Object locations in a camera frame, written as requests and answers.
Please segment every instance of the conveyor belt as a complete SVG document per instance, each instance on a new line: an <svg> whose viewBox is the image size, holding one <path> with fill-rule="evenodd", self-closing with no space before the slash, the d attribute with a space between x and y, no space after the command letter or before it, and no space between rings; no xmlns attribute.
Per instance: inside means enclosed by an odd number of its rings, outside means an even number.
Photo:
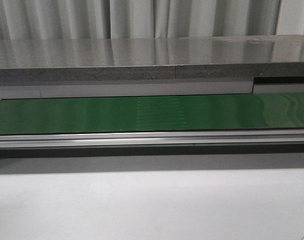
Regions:
<svg viewBox="0 0 304 240"><path fill-rule="evenodd" d="M304 93L0 100L0 148L304 142Z"/></svg>

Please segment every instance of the green conveyor belt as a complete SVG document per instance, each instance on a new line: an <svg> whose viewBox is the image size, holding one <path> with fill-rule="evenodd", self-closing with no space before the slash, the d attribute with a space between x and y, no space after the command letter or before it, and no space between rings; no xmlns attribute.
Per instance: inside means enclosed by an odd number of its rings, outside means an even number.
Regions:
<svg viewBox="0 0 304 240"><path fill-rule="evenodd" d="M0 100L0 135L304 128L304 93Z"/></svg>

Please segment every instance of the reflective metal surface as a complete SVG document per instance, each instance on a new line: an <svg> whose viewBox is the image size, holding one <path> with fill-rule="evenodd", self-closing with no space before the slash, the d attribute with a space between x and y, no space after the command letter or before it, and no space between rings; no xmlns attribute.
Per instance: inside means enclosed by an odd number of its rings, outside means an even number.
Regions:
<svg viewBox="0 0 304 240"><path fill-rule="evenodd" d="M0 136L0 148L304 142L304 129Z"/></svg>
<svg viewBox="0 0 304 240"><path fill-rule="evenodd" d="M304 35L0 40L0 69L304 62Z"/></svg>

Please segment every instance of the aluminum rail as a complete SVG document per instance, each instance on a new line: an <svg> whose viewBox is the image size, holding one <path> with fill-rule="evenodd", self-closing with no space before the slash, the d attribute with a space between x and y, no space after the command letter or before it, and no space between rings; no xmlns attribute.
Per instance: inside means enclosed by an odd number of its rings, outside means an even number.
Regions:
<svg viewBox="0 0 304 240"><path fill-rule="evenodd" d="M304 129L3 135L0 149L304 142Z"/></svg>

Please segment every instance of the gray curtain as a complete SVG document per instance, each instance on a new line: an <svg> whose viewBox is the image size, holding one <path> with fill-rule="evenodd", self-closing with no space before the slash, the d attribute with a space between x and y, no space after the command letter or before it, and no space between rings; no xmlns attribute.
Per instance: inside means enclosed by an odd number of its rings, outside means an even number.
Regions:
<svg viewBox="0 0 304 240"><path fill-rule="evenodd" d="M0 0L0 39L304 35L304 0Z"/></svg>

